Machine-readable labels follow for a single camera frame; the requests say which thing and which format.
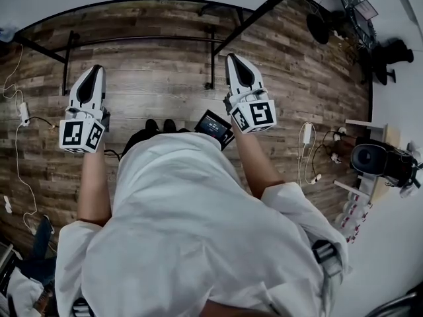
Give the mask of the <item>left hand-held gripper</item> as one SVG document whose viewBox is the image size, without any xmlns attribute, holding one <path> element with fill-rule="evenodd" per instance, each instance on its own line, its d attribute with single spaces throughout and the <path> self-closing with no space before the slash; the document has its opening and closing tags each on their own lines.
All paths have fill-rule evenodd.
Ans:
<svg viewBox="0 0 423 317">
<path fill-rule="evenodd" d="M 109 131 L 110 112 L 103 106 L 105 70 L 94 65 L 74 83 L 65 119 L 59 124 L 59 147 L 70 153 L 95 153 L 105 132 Z"/>
</svg>

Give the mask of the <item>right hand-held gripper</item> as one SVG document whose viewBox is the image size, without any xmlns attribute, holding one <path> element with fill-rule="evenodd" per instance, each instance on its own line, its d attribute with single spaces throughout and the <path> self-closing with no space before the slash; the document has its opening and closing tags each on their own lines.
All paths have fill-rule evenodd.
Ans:
<svg viewBox="0 0 423 317">
<path fill-rule="evenodd" d="M 227 55 L 225 69 L 231 92 L 223 103 L 240 132 L 255 133 L 275 126 L 274 100 L 269 99 L 268 91 L 263 88 L 260 71 L 249 60 L 234 53 Z"/>
</svg>

